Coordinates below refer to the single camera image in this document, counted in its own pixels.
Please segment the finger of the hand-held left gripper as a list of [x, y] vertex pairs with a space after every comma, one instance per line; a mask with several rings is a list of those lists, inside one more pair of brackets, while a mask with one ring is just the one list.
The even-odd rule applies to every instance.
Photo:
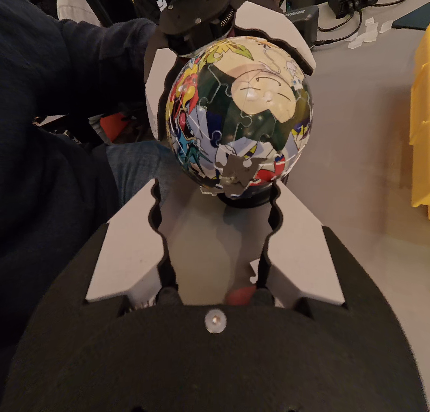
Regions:
[[246, 1], [236, 11], [234, 31], [237, 36], [263, 38], [280, 47], [308, 76], [315, 71], [316, 62], [310, 48], [294, 24], [282, 13]]
[[167, 97], [178, 75], [178, 56], [170, 48], [161, 48], [145, 55], [145, 93], [148, 119], [157, 141], [166, 134], [165, 109]]

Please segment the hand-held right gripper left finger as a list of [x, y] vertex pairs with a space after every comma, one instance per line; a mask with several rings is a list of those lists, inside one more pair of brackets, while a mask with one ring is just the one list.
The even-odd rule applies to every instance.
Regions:
[[87, 302], [126, 296], [145, 305], [164, 287], [177, 288], [162, 222], [158, 180], [151, 179], [108, 222]]

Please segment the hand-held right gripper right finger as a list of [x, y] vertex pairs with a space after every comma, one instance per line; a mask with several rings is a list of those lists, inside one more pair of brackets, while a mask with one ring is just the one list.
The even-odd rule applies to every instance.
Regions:
[[321, 222], [280, 180], [272, 185], [270, 203], [272, 232], [261, 252], [260, 287], [282, 307], [294, 307], [301, 298], [343, 305]]

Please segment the white puzzle piece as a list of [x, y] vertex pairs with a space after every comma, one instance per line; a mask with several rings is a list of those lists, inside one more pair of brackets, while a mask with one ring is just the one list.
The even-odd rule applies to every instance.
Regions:
[[257, 288], [263, 288], [266, 280], [266, 271], [264, 264], [261, 263], [261, 258], [251, 261], [250, 267], [252, 269], [252, 275], [249, 278], [250, 283], [257, 286]]

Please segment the black ball stand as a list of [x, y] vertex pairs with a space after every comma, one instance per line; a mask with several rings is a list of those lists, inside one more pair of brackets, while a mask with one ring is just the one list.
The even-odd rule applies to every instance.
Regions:
[[274, 181], [249, 186], [238, 198], [229, 198], [225, 193], [218, 194], [218, 199], [233, 208], [255, 208], [269, 203]]

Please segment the colourful cartoon puzzle ball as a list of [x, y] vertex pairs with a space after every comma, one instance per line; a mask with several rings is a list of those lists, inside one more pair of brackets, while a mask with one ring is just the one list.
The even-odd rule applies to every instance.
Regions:
[[238, 36], [208, 45], [184, 65], [166, 104], [166, 133], [202, 193], [238, 198], [288, 177], [311, 132], [305, 73], [283, 49]]

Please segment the person's left forearm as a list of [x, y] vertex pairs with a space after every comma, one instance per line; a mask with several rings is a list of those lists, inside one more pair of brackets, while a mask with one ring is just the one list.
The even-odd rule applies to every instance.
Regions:
[[156, 26], [56, 20], [28, 0], [1, 0], [1, 135], [39, 115], [85, 117], [144, 97], [143, 57]]

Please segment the black power adapter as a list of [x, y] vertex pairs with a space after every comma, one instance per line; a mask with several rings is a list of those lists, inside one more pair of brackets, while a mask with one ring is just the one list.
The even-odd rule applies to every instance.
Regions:
[[284, 13], [294, 24], [309, 48], [315, 46], [318, 33], [319, 7], [311, 5]]

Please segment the orange object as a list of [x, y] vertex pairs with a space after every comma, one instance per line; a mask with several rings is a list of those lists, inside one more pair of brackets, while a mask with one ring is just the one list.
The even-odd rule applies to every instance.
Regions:
[[130, 122], [131, 119], [122, 113], [105, 115], [99, 120], [101, 128], [111, 142], [116, 140]]

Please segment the person's leg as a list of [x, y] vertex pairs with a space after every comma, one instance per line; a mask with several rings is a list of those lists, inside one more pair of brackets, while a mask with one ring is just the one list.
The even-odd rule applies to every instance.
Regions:
[[120, 208], [153, 178], [159, 182], [162, 206], [182, 174], [172, 151], [157, 141], [110, 145], [106, 147], [106, 155], [118, 189]]

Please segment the dark blue phone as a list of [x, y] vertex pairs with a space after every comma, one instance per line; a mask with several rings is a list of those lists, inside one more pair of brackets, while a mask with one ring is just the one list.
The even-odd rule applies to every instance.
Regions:
[[419, 8], [396, 19], [392, 23], [395, 29], [414, 29], [425, 31], [430, 23], [430, 11], [427, 8]]

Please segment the large yellow plastic bin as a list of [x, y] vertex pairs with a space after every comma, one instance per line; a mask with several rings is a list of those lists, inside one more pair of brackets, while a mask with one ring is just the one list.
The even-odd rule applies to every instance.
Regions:
[[409, 144], [412, 146], [411, 206], [430, 215], [430, 27], [415, 53], [411, 87]]

